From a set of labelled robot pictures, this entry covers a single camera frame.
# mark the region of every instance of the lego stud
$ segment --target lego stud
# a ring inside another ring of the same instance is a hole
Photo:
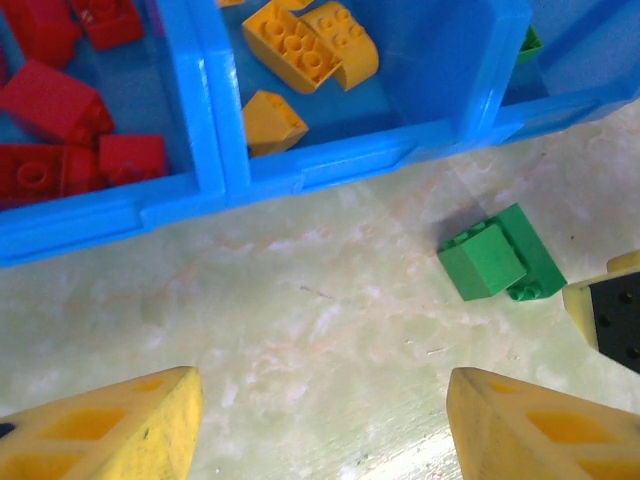
[[[525,300],[536,300],[537,298],[540,298],[540,295],[542,295],[540,285],[535,283],[527,285],[523,289],[509,288],[507,289],[507,291],[509,293],[509,296],[518,302],[522,302]]]
[[[41,162],[26,162],[18,168],[17,178],[24,188],[37,190],[46,187],[47,166]]]
[[[302,55],[302,40],[295,35],[284,39],[284,54],[292,63],[297,63]]]
[[[351,12],[346,8],[341,8],[336,11],[336,20],[340,23],[347,23],[351,20]]]
[[[269,95],[266,96],[267,100],[269,101],[269,103],[271,105],[273,105],[274,108],[279,109],[282,108],[282,100],[280,100],[276,95]]]
[[[302,69],[311,78],[315,78],[320,73],[320,67],[322,66],[322,59],[316,52],[305,52],[302,55],[302,61],[300,62]]]
[[[342,34],[335,35],[333,37],[333,45],[336,48],[345,48],[349,44],[349,40]]]
[[[118,18],[118,5],[115,0],[91,0],[89,10],[97,22]]]
[[[320,27],[320,30],[323,32],[328,32],[333,29],[334,26],[335,23],[331,17],[322,17],[318,20],[318,27]]]
[[[280,50],[284,39],[284,25],[276,20],[269,20],[264,24],[264,36],[273,48]]]
[[[364,28],[360,25],[354,25],[349,29],[349,35],[353,39],[361,38],[364,35]]]

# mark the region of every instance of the blue storage tray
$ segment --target blue storage tray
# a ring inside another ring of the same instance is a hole
[[[350,92],[329,79],[312,95],[249,52],[241,23],[265,3],[140,0],[143,42],[97,54],[83,40],[69,73],[101,91],[119,131],[163,134],[171,175],[0,213],[0,264],[545,134],[640,96],[640,0],[344,0],[380,70]],[[544,48],[516,66],[530,24]],[[4,23],[0,40],[15,70]],[[311,130],[249,160],[241,108],[258,89],[285,97]],[[0,142],[16,141],[32,139],[0,118]]]

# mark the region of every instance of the green lego brick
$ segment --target green lego brick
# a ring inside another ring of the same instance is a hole
[[[540,50],[542,50],[542,42],[538,37],[538,34],[533,29],[533,27],[529,26],[527,30],[527,36],[524,39],[524,43],[522,47],[520,47],[520,54],[518,55],[517,65],[522,63],[527,63],[534,56],[536,56]]]
[[[507,288],[511,298],[517,301],[547,298],[567,284],[520,205],[512,205],[488,219],[487,223],[500,226],[520,262],[527,269],[524,278]]]
[[[475,225],[445,242],[438,258],[464,300],[492,297],[527,274],[498,225]]]

